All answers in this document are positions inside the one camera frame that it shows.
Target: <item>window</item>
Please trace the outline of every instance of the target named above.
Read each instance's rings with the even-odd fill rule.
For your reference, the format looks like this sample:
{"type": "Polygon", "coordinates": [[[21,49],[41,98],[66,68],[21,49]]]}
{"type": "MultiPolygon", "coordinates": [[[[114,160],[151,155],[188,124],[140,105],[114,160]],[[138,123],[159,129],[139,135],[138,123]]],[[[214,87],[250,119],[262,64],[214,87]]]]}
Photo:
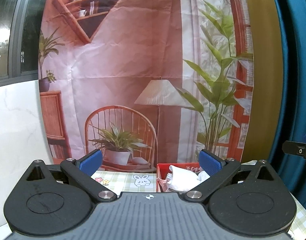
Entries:
{"type": "MultiPolygon", "coordinates": [[[[250,18],[247,10],[246,0],[230,0],[232,14],[235,24],[236,50],[237,55],[253,53],[253,43],[250,27],[250,18]]],[[[237,98],[252,98],[253,92],[253,61],[241,60],[237,63],[237,78],[245,83],[238,84],[235,96],[237,98]]],[[[230,137],[229,151],[227,157],[237,160],[241,159],[245,138],[248,129],[249,115],[241,106],[234,106],[233,118],[240,124],[240,127],[232,127],[231,134],[237,135],[230,137]]]]}
{"type": "Polygon", "coordinates": [[[0,86],[38,78],[46,0],[0,0],[0,86]]]}

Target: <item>wooden chair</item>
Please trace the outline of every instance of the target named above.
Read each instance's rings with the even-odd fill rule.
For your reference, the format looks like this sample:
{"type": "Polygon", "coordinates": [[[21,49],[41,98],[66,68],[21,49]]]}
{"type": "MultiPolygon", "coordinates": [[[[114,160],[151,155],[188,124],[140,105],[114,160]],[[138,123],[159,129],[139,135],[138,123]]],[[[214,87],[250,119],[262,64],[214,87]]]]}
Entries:
{"type": "Polygon", "coordinates": [[[103,150],[103,165],[106,171],[122,172],[155,172],[154,154],[157,150],[157,136],[152,123],[143,114],[125,106],[106,106],[95,110],[89,115],[85,122],[85,146],[86,154],[94,150],[95,143],[89,140],[99,139],[98,128],[110,129],[110,122],[123,131],[138,134],[138,138],[143,140],[151,148],[141,148],[134,150],[133,157],[142,157],[148,161],[148,165],[118,165],[105,160],[105,149],[103,150]]]}

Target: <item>backdrop tapestry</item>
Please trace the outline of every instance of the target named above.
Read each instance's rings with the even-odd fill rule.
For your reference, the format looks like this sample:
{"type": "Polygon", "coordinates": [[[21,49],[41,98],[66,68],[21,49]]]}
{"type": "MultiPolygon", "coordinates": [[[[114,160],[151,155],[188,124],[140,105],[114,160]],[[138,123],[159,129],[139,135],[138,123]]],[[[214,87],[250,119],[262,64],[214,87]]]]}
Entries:
{"type": "Polygon", "coordinates": [[[55,163],[100,148],[154,172],[206,148],[241,159],[253,91],[246,0],[47,0],[40,99],[55,163]]]}

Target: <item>bunny print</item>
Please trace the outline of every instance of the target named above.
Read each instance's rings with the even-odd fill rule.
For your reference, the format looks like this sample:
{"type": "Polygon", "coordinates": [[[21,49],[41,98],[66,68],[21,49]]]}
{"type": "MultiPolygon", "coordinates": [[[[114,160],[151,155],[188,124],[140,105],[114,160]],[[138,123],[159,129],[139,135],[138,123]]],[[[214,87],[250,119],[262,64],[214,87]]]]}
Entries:
{"type": "Polygon", "coordinates": [[[135,179],[135,182],[134,184],[137,186],[137,187],[140,187],[140,186],[148,186],[151,184],[151,182],[149,181],[148,179],[148,175],[143,175],[143,177],[140,177],[138,175],[134,175],[133,178],[135,179]]]}

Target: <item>red box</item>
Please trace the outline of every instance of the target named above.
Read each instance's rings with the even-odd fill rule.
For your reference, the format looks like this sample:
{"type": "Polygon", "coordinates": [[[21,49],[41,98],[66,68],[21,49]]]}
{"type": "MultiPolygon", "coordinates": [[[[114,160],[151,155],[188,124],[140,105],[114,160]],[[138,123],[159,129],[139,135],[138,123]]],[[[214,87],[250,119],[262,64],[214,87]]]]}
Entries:
{"type": "MultiPolygon", "coordinates": [[[[171,173],[169,169],[170,165],[195,172],[197,169],[201,168],[199,163],[158,163],[156,172],[157,178],[166,179],[166,175],[171,173]]],[[[156,192],[162,192],[158,180],[156,180],[156,192]]]]}

